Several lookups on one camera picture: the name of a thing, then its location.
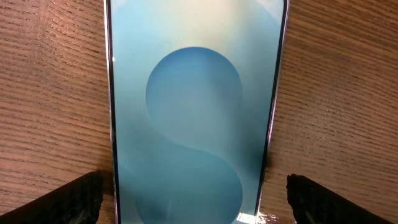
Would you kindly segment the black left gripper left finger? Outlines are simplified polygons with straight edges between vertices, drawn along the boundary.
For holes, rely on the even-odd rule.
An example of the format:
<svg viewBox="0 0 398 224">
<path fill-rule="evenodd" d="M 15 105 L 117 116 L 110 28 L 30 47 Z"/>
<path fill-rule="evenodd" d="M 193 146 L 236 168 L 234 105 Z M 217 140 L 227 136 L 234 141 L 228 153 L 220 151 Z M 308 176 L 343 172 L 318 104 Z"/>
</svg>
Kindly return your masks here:
<svg viewBox="0 0 398 224">
<path fill-rule="evenodd" d="M 1 215 L 1 224 L 95 224 L 103 201 L 104 178 L 89 172 Z"/>
</svg>

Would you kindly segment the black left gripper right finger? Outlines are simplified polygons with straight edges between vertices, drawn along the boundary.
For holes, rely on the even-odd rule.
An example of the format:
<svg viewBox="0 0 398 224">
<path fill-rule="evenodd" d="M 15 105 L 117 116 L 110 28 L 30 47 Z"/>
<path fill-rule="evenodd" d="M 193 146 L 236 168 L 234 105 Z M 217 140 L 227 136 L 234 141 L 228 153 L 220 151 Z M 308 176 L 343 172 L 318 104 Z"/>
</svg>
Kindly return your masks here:
<svg viewBox="0 0 398 224">
<path fill-rule="evenodd" d="M 288 175 L 286 188 L 297 224 L 392 224 L 303 175 Z"/>
</svg>

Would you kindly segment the blue screen Galaxy smartphone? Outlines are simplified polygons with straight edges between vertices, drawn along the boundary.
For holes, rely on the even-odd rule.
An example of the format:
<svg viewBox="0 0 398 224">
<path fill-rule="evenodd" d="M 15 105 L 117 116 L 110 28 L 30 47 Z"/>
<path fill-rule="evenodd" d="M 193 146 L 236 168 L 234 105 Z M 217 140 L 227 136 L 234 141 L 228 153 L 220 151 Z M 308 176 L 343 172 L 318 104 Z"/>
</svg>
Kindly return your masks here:
<svg viewBox="0 0 398 224">
<path fill-rule="evenodd" d="M 257 223 L 288 0 L 104 2 L 115 216 Z"/>
</svg>

